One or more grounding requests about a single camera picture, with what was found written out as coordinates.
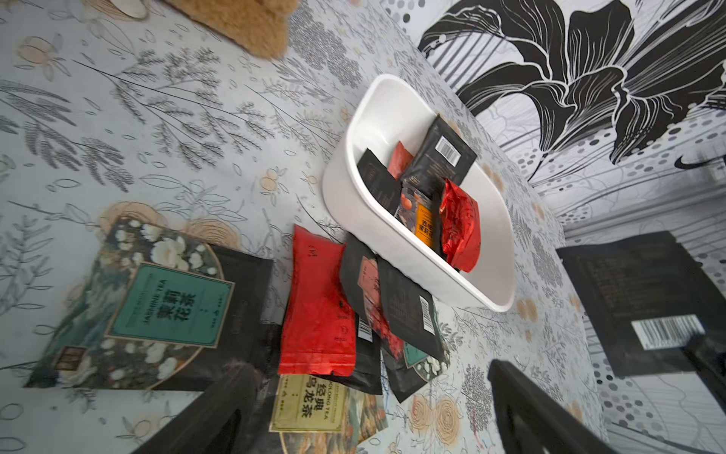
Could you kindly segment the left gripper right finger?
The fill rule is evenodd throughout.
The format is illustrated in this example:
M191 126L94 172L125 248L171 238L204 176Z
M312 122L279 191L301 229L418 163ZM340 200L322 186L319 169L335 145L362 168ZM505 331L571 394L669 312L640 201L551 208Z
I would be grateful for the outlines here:
M508 361L491 361L488 378L505 452L612 453L558 402Z

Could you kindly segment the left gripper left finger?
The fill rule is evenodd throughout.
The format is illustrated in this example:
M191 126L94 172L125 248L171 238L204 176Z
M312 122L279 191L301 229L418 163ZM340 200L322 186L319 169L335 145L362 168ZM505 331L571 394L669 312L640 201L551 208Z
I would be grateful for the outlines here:
M243 453L261 375L249 364L229 370L137 453Z

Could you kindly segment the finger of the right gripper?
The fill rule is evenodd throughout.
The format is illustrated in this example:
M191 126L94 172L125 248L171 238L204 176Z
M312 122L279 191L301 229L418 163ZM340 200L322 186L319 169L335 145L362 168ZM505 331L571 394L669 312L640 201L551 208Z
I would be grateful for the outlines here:
M724 340L703 334L694 335L684 347L684 355L722 412L726 412Z

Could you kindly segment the shiny red foil tea bag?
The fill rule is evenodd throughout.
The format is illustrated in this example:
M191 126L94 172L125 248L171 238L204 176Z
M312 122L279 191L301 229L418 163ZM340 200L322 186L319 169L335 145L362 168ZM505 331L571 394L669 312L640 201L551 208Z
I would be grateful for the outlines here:
M481 229L478 203L453 181L444 181L439 208L442 253L460 272L472 272L480 257Z

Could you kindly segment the orange label tea bag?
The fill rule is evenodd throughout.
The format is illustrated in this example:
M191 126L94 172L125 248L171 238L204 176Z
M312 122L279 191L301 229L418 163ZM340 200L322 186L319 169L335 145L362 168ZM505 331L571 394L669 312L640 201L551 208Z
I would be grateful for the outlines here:
M401 200L395 217L437 255L442 254L442 193L425 195L411 183L402 185Z

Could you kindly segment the black barcode tea bag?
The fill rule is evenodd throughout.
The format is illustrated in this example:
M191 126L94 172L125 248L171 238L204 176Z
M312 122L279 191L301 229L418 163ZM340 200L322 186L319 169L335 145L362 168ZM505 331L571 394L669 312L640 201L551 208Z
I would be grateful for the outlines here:
M432 197L444 190L446 180L460 185L477 158L475 151L438 115L401 180Z

